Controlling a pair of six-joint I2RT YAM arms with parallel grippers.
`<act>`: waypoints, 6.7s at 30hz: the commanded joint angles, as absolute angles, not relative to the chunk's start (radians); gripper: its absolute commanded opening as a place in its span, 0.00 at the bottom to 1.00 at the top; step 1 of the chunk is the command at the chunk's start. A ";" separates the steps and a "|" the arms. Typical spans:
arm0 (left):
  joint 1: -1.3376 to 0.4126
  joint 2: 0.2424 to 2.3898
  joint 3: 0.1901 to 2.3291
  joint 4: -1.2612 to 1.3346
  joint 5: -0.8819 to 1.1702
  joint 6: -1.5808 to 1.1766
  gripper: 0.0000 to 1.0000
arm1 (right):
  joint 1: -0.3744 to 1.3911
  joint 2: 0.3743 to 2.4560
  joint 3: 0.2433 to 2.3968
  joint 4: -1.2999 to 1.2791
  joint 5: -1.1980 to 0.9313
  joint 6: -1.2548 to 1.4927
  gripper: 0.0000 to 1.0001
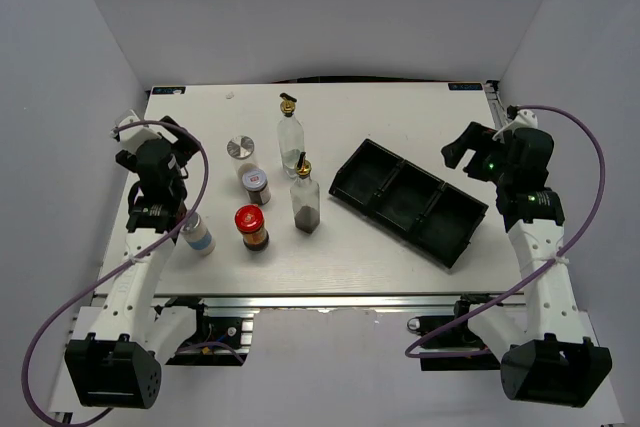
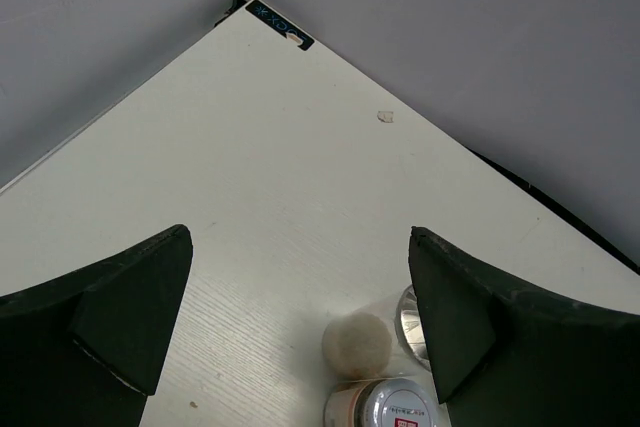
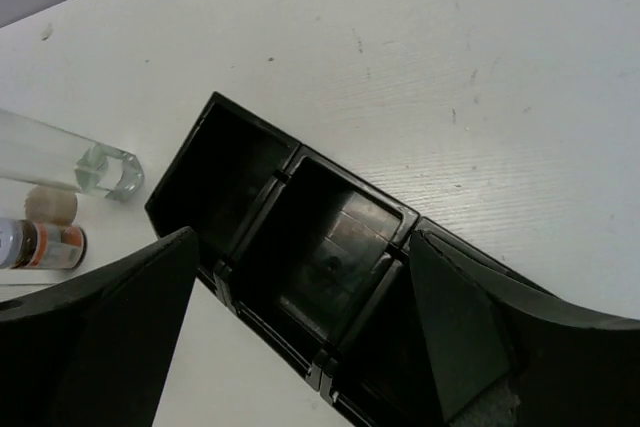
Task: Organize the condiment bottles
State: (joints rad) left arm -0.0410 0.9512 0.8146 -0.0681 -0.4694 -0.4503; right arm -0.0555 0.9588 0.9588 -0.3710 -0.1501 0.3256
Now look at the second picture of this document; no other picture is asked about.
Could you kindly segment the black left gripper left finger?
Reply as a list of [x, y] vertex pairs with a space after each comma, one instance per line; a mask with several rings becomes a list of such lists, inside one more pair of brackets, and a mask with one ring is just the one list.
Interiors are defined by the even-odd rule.
[[174, 225], [1, 298], [4, 426], [137, 426], [156, 393], [193, 258]]

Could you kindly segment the clear jar with silver lid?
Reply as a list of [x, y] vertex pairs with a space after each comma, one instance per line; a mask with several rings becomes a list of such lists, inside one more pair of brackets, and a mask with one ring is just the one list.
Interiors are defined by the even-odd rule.
[[340, 378], [372, 380], [431, 370], [414, 288], [332, 320], [322, 338], [324, 358]]

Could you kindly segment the dark jar with white lid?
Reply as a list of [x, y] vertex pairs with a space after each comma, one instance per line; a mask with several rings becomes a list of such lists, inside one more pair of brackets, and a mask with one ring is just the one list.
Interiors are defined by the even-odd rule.
[[343, 383], [328, 397], [328, 427], [435, 427], [439, 413], [431, 396], [406, 378]]

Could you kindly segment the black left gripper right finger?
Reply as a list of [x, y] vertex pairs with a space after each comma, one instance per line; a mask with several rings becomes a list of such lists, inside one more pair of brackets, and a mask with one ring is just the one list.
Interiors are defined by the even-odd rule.
[[409, 270], [455, 426], [635, 426], [639, 318], [538, 287], [424, 227]]

